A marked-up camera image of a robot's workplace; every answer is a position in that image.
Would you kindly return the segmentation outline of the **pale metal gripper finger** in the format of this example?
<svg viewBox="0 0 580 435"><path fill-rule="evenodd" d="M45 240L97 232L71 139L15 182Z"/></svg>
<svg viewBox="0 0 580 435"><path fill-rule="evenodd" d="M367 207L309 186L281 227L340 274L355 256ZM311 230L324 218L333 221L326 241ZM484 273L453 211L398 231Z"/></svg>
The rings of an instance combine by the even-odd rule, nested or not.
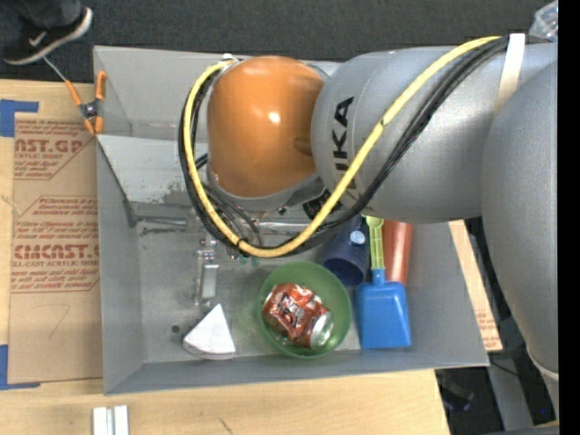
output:
<svg viewBox="0 0 580 435"><path fill-rule="evenodd" d="M213 250L199 250L197 254L196 305L216 296L219 263Z"/></svg>

